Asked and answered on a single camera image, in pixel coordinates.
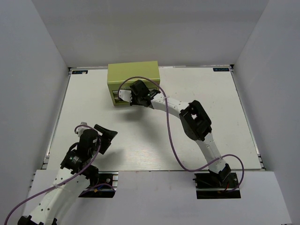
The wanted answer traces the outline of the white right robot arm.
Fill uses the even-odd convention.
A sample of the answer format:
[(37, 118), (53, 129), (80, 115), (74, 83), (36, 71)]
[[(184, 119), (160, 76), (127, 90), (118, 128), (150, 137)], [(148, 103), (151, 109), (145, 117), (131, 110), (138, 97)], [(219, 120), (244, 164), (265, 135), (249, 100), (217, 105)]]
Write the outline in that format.
[(229, 181), (231, 169), (226, 163), (214, 142), (211, 120), (201, 103), (194, 100), (190, 103), (167, 97), (163, 91), (149, 90), (142, 80), (130, 85), (131, 105), (142, 105), (154, 110), (166, 112), (180, 119), (186, 136), (199, 146), (212, 176), (212, 183), (217, 187), (224, 186)]

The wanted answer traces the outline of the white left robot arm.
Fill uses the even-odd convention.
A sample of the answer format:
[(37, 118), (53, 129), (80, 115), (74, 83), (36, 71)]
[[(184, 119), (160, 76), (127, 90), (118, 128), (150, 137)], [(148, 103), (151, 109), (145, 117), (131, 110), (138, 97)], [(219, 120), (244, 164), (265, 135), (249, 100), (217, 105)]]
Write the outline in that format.
[(75, 127), (75, 134), (79, 140), (69, 147), (52, 185), (40, 192), (42, 200), (28, 215), (20, 217), (19, 225), (56, 225), (78, 197), (102, 187), (115, 192), (92, 163), (108, 150), (117, 132), (81, 123)]

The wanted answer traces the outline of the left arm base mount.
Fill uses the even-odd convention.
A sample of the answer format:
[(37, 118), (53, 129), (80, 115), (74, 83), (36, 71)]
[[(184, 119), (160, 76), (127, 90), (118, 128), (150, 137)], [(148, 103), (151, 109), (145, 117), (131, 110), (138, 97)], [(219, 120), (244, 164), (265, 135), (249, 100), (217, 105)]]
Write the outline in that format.
[(80, 198), (113, 198), (117, 190), (119, 172), (99, 172), (97, 183), (90, 185)]

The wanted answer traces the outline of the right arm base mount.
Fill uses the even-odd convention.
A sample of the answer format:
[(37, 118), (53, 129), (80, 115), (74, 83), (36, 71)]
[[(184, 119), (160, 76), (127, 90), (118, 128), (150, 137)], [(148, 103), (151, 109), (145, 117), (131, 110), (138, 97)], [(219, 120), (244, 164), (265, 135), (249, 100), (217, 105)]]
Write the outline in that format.
[(238, 177), (235, 172), (230, 173), (222, 184), (214, 180), (209, 173), (195, 173), (193, 181), (195, 182), (197, 199), (241, 198), (240, 190), (236, 188)]

